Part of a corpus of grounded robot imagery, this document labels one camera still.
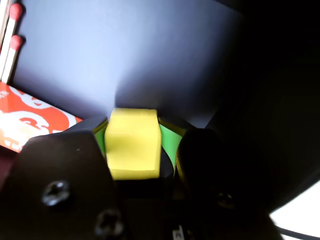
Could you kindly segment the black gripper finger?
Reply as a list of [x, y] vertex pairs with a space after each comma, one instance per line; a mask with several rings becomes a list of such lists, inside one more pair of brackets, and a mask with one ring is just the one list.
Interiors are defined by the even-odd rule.
[[195, 240], [281, 239], [246, 154], [226, 145], [212, 129], [169, 117], [158, 120], [181, 137], [175, 163]]
[[128, 240], [96, 134], [107, 118], [27, 141], [0, 193], [3, 240]]

